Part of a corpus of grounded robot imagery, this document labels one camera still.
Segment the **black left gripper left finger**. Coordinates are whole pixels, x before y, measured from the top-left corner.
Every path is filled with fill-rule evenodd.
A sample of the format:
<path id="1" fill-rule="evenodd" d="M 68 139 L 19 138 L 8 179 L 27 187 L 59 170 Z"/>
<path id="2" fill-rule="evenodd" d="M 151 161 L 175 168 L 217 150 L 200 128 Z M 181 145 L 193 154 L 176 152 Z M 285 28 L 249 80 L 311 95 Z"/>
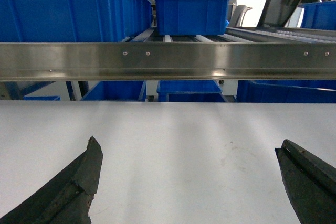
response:
<path id="1" fill-rule="evenodd" d="M 91 223 L 103 153 L 94 137 L 87 149 L 16 208 L 1 223 Z"/>

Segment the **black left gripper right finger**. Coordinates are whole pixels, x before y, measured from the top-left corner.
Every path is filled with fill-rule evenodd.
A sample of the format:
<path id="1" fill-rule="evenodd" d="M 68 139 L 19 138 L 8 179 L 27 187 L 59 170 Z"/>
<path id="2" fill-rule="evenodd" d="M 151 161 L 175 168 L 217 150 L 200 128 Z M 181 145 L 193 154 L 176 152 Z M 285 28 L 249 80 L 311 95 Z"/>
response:
<path id="1" fill-rule="evenodd" d="M 275 153 L 300 223 L 335 223 L 335 167 L 290 140 Z"/>

